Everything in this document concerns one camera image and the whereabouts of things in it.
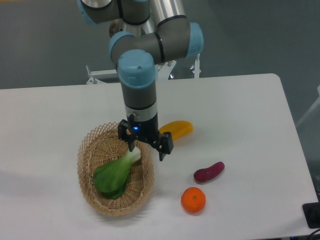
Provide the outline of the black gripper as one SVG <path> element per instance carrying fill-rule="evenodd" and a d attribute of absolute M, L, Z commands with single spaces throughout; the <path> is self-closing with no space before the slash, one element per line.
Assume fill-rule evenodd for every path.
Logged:
<path fill-rule="evenodd" d="M 135 148 L 134 141 L 149 144 L 158 151 L 159 160 L 163 161 L 173 148 L 173 137 L 170 132 L 160 133 L 158 130 L 158 114 L 147 121 L 135 121 L 135 116 L 131 114 L 127 120 L 122 119 L 117 127 L 118 139 L 128 145 L 128 150 L 132 152 Z"/>

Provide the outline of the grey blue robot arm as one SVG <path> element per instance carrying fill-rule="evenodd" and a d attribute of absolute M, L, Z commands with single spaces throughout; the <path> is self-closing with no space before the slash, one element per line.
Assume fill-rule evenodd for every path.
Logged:
<path fill-rule="evenodd" d="M 169 132 L 159 132 L 156 66 L 200 54 L 201 27 L 188 20 L 180 0 L 79 0 L 77 5 L 89 24 L 121 21 L 108 44 L 126 111 L 118 138 L 130 151 L 135 141 L 147 143 L 163 159 L 174 143 Z"/>

